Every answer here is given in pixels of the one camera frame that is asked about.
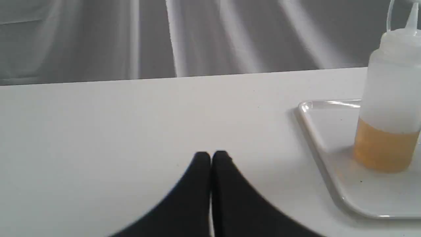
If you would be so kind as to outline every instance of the draped fabric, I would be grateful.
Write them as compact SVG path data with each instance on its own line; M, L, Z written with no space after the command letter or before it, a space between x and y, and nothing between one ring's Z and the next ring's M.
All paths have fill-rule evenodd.
M0 85L366 66L387 0L1 0ZM398 1L393 27L410 4Z

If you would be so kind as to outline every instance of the white tray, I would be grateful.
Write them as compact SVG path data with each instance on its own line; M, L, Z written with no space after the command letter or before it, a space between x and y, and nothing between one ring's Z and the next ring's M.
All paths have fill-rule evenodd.
M421 218L421 145L398 174L364 168L352 158L360 100L305 101L298 110L343 202L370 218Z

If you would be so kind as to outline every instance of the oil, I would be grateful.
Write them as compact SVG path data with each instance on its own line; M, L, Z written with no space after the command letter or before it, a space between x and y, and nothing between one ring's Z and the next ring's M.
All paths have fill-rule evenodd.
M420 131L407 134L384 132L358 119L354 158L381 172L397 173L411 164Z

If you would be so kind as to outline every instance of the bottle nozzle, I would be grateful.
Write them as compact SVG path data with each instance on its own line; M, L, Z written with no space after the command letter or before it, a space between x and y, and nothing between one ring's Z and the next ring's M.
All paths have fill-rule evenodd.
M409 32L413 33L414 35L417 34L418 28L418 8L419 3L414 3L412 5L411 13L409 14L408 21L406 22L406 27Z

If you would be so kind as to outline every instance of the translucent bottle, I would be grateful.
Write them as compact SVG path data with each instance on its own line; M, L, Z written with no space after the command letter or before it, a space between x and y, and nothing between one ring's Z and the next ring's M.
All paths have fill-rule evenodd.
M421 130L421 30L414 3L406 27L388 31L370 57L354 158L367 168L400 172L411 163Z

